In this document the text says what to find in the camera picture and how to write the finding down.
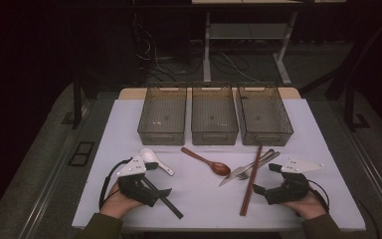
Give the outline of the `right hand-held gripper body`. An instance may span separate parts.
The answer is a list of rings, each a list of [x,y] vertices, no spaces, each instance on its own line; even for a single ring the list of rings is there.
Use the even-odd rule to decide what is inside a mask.
[[[303,174],[324,169],[323,164],[299,159],[289,159],[282,167],[284,182],[279,187],[266,190],[265,198],[270,205],[304,198],[308,193],[309,184]]]

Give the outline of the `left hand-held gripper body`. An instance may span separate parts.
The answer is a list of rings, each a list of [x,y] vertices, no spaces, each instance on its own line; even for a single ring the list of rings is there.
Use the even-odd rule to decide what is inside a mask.
[[[144,163],[141,157],[123,160],[121,169],[116,173],[117,185],[121,194],[152,207],[160,198],[159,190],[144,185],[147,171]]]

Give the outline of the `brown wooden spoon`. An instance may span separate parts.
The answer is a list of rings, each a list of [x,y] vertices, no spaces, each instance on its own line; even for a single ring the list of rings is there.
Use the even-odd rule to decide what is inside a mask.
[[[209,165],[209,167],[211,168],[211,170],[217,175],[226,176],[231,172],[230,167],[228,165],[226,165],[225,163],[217,162],[217,161],[211,161],[209,159],[206,159],[203,156],[193,152],[192,150],[190,150],[186,147],[182,147],[181,151],[183,153],[195,158],[195,159],[198,159],[200,161],[207,163]]]

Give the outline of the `translucent brown storage bin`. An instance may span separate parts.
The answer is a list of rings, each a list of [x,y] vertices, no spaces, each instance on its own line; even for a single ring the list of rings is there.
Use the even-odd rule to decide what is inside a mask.
[[[287,144],[293,127],[277,87],[240,85],[236,104],[243,145]]]
[[[239,126],[233,92],[225,84],[192,88],[191,132],[194,145],[234,145]]]
[[[183,145],[187,89],[147,89],[137,132],[144,145]]]

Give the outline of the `person's left hand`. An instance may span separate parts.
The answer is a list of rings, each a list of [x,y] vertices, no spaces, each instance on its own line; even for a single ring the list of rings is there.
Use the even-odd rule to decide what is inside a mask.
[[[142,206],[142,203],[121,194],[115,183],[109,191],[109,196],[101,207],[99,213],[116,219],[121,219],[129,211]]]

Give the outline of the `person's right hand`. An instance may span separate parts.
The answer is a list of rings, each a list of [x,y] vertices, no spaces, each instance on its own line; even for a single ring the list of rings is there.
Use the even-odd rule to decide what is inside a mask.
[[[283,206],[292,209],[304,220],[314,219],[326,214],[326,210],[312,192],[309,192],[301,200],[285,202]]]

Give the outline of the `metal fork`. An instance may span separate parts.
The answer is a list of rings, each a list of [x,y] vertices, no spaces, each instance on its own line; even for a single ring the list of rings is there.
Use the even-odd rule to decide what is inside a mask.
[[[261,167],[265,164],[267,164],[268,162],[272,161],[273,159],[275,159],[276,157],[278,157],[280,155],[280,153],[278,151],[274,151],[272,152],[270,155],[268,156],[264,156],[260,162],[259,162],[259,165],[258,167]],[[240,173],[238,175],[238,178],[240,180],[244,180],[244,179],[248,179],[251,177],[251,174],[252,174],[252,171],[253,171],[253,167],[251,166],[249,169],[247,169],[246,171]]]

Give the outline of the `metal table knife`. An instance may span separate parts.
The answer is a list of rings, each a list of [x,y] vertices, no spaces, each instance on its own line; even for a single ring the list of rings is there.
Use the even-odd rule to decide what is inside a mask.
[[[261,157],[260,157],[260,160],[264,157],[264,156],[268,156],[270,155],[272,152],[274,152],[275,150],[273,149],[269,149],[265,154],[263,154]],[[235,170],[233,170],[229,175],[227,175],[223,180],[222,182],[220,183],[220,186],[223,186],[224,184],[228,183],[229,181],[235,179],[235,178],[238,178],[238,175],[244,171],[246,171],[247,169],[249,169],[250,167],[253,167],[254,169],[254,163],[250,163],[248,165],[245,165],[245,166],[240,166],[238,168],[236,168]]]

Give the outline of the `white table cover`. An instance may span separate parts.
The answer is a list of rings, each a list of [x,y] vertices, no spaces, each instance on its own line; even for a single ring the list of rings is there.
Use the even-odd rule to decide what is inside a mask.
[[[104,179],[120,161],[136,156],[143,145],[137,133],[143,102],[117,100],[97,149],[95,160],[79,202],[73,224],[85,227],[98,210],[99,195]],[[277,149],[280,165],[289,160],[319,164],[320,168],[307,178],[321,185],[329,196],[330,214],[345,231],[360,231],[365,222],[344,182],[324,138],[305,100],[287,100],[286,111],[293,134],[286,145]],[[247,181],[235,178],[225,182],[208,166],[208,161],[222,161],[231,169],[254,161],[258,148],[234,145],[195,146],[187,148],[194,157],[178,146],[154,147],[156,155],[174,170],[168,175],[162,169],[147,172],[147,178],[159,189],[170,189],[169,200],[182,212],[177,217],[163,202],[139,207],[124,218],[126,231],[285,231],[297,229],[300,220],[280,205],[270,205],[258,194],[251,197],[248,212],[240,213]]]

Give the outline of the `black floor socket plate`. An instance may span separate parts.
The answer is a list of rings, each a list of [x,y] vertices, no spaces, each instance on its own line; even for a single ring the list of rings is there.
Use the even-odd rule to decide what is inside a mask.
[[[70,158],[68,165],[82,167],[88,164],[95,143],[93,141],[80,141],[76,150]]]

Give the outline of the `black metal stand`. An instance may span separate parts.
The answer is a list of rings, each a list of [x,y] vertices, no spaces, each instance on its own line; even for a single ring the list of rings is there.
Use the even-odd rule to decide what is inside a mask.
[[[66,113],[62,124],[69,124],[72,129],[77,129],[82,120],[86,117],[88,107],[87,94],[84,91],[84,80],[80,73],[76,73],[73,78],[73,110]]]
[[[358,128],[370,128],[370,125],[363,114],[354,112],[355,87],[348,85],[345,92],[344,122],[351,131]]]

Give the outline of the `metal floor rail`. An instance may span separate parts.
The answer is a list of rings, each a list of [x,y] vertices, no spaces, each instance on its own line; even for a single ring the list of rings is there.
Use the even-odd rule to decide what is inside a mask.
[[[60,124],[45,123],[45,135],[50,136],[54,129],[61,142],[46,146],[42,151],[34,147],[33,156],[42,155],[49,161],[38,164],[44,179],[39,185],[39,194],[28,214],[18,239],[72,239],[79,229],[72,226],[74,216],[85,187],[90,167],[72,162],[81,142],[94,139],[84,132],[87,119],[78,124],[62,121]]]
[[[352,146],[356,150],[358,161],[361,164],[363,171],[366,173],[380,201],[382,202],[382,176],[374,165],[372,157],[368,154],[358,136],[345,123],[341,127],[349,137]]]

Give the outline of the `white metal frame desk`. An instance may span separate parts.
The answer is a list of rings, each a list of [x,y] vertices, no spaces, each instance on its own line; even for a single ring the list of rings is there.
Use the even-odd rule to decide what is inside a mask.
[[[210,41],[211,40],[280,40],[281,47],[273,53],[273,59],[285,86],[291,85],[287,67],[284,64],[284,56],[290,41],[296,20],[301,10],[296,7],[318,6],[325,7],[345,3],[346,0],[191,0],[195,6],[231,7],[238,11],[243,8],[245,11],[254,10],[262,15],[263,7],[290,7],[284,20],[275,20],[272,23],[214,23],[211,19],[212,10],[206,12],[205,17],[205,39],[203,57],[204,81],[210,82],[211,60]]]

